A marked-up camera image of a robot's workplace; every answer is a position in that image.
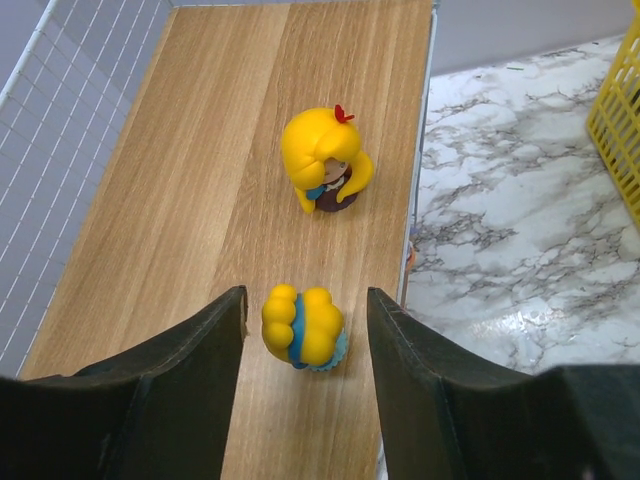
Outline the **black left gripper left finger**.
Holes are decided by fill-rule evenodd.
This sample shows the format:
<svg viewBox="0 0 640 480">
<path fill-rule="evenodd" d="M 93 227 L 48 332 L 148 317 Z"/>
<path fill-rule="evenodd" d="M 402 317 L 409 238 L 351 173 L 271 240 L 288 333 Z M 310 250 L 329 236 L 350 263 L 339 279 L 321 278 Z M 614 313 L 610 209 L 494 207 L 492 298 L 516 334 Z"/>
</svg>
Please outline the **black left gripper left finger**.
<svg viewBox="0 0 640 480">
<path fill-rule="evenodd" d="M 217 479 L 247 316 L 236 286 L 71 376 L 1 382 L 5 479 Z"/>
</svg>

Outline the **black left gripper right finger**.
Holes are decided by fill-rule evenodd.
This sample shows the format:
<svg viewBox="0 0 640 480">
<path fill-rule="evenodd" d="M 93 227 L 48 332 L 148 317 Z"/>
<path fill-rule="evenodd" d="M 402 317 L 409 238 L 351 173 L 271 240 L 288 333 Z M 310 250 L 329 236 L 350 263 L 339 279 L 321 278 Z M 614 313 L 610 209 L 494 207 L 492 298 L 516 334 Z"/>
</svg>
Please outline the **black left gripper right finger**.
<svg viewBox="0 0 640 480">
<path fill-rule="evenodd" d="M 378 288 L 367 329 L 392 479 L 635 479 L 639 369 L 562 365 L 530 376 L 412 318 Z"/>
</svg>

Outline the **yellow minion toy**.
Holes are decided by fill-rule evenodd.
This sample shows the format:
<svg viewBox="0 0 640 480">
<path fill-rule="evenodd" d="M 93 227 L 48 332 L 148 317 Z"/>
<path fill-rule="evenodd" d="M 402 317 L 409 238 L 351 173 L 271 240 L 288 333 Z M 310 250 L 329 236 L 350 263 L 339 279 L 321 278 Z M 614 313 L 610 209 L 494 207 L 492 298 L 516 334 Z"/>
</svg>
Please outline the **yellow minion toy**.
<svg viewBox="0 0 640 480">
<path fill-rule="evenodd" d="M 344 316 L 324 287 L 302 292 L 289 284 L 273 287 L 261 320 L 267 350 L 295 369 L 329 371 L 347 353 Z"/>
</svg>

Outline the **yellow duck toy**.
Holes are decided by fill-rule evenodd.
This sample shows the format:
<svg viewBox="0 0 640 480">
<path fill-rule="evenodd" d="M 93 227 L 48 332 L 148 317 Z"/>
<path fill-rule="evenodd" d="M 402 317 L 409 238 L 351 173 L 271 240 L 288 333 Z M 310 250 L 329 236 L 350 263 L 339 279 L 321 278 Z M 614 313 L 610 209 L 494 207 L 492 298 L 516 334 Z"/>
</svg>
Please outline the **yellow duck toy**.
<svg viewBox="0 0 640 480">
<path fill-rule="evenodd" d="M 362 149 L 354 118 L 337 104 L 307 109 L 284 128 L 284 168 L 309 214 L 347 208 L 373 178 L 374 163 Z"/>
</svg>

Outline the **yellow plastic basket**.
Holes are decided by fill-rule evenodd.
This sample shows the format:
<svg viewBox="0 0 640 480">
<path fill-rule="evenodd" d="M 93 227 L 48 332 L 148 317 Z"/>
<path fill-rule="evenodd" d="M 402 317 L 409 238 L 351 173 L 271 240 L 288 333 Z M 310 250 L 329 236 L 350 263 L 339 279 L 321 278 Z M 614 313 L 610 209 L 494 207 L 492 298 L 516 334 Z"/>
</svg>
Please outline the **yellow plastic basket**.
<svg viewBox="0 0 640 480">
<path fill-rule="evenodd" d="M 618 48 L 586 120 L 589 136 L 635 223 L 639 222 L 639 19 Z"/>
</svg>

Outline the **purple figure orange donut toy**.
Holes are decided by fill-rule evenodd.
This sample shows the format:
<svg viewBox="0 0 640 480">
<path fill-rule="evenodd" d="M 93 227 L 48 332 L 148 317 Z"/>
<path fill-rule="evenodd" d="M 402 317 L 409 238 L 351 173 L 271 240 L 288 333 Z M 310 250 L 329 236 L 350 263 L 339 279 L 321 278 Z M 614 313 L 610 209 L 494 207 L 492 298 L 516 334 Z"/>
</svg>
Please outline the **purple figure orange donut toy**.
<svg viewBox="0 0 640 480">
<path fill-rule="evenodd" d="M 417 228 L 415 226 L 412 226 L 410 228 L 410 230 L 409 230 L 408 245 L 407 245 L 407 258 L 406 258 L 406 270 L 407 271 L 410 271 L 413 268 L 414 263 L 415 263 L 416 251 L 415 251 L 413 240 L 415 239 L 416 232 L 417 232 Z"/>
</svg>

